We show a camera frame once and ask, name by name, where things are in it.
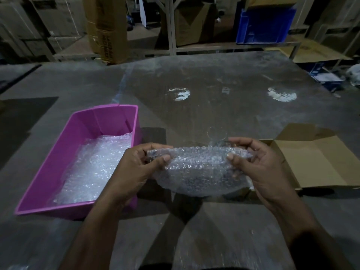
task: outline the open cardboard box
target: open cardboard box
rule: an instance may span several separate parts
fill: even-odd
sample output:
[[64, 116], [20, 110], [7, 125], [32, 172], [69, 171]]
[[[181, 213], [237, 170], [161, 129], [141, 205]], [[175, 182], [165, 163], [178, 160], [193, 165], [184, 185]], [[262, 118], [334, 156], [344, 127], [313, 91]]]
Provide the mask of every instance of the open cardboard box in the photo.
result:
[[360, 160], [326, 128], [290, 123], [275, 139], [263, 139], [280, 157], [291, 186], [359, 187]]

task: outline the bubble wrap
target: bubble wrap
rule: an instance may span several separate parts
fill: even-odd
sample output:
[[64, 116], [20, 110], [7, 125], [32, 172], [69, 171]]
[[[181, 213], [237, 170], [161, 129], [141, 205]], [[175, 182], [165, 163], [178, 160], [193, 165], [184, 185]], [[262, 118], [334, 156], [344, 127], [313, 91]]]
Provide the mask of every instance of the bubble wrap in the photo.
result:
[[96, 200], [130, 146], [131, 133], [89, 140], [64, 173], [64, 186], [54, 202], [70, 204]]
[[163, 188], [180, 194], [204, 197], [222, 195], [248, 186], [245, 175], [235, 171], [226, 159], [228, 153], [244, 158], [252, 155], [244, 149], [229, 147], [191, 147], [157, 149], [147, 152], [149, 160], [169, 154], [166, 168], [154, 178]]

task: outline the clear plastic sheet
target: clear plastic sheet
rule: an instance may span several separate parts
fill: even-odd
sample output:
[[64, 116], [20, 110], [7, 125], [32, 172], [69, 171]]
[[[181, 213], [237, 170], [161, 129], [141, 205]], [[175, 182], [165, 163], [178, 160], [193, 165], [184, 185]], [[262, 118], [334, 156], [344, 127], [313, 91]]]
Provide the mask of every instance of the clear plastic sheet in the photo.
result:
[[166, 168], [154, 178], [163, 188], [195, 197], [222, 195], [248, 187], [246, 176], [234, 170], [228, 153], [244, 158], [252, 155], [244, 149], [229, 147], [191, 147], [156, 149], [147, 152], [149, 160], [169, 154]]
[[64, 173], [64, 186], [54, 202], [70, 204], [96, 200], [130, 146], [131, 133], [89, 140]]

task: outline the pink plastic tray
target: pink plastic tray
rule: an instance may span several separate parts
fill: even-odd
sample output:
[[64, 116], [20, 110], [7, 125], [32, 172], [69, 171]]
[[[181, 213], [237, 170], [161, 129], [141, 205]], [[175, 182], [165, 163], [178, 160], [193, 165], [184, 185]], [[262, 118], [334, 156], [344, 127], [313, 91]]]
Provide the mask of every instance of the pink plastic tray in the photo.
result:
[[[86, 139], [132, 132], [131, 147], [140, 144], [141, 133], [137, 112], [136, 105], [109, 104], [73, 113], [20, 200], [15, 214], [35, 213], [70, 220], [86, 217], [95, 201], [51, 205], [52, 199], [64, 184], [61, 180], [62, 174], [72, 163]], [[136, 205], [137, 197], [134, 197], [124, 210], [134, 209]]]

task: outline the metal shelving rack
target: metal shelving rack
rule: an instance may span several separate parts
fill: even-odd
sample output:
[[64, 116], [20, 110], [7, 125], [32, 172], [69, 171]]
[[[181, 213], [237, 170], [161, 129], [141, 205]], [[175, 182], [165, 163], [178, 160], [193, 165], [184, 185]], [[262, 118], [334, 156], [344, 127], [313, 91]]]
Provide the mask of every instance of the metal shelving rack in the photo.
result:
[[235, 42], [219, 42], [219, 43], [198, 43], [186, 46], [176, 46], [175, 38], [175, 19], [174, 12], [182, 0], [165, 0], [163, 4], [160, 0], [154, 0], [160, 9], [166, 15], [167, 35], [169, 40], [169, 50], [150, 50], [147, 54], [176, 56], [178, 52], [193, 52], [193, 51], [211, 51], [211, 50], [235, 50], [235, 49], [251, 49], [251, 48], [265, 48], [265, 47], [284, 47], [292, 46], [293, 51], [290, 54], [290, 59], [293, 60], [298, 52], [301, 42], [295, 40], [292, 36], [287, 36], [282, 43], [273, 44], [251, 44], [251, 45], [237, 45]]

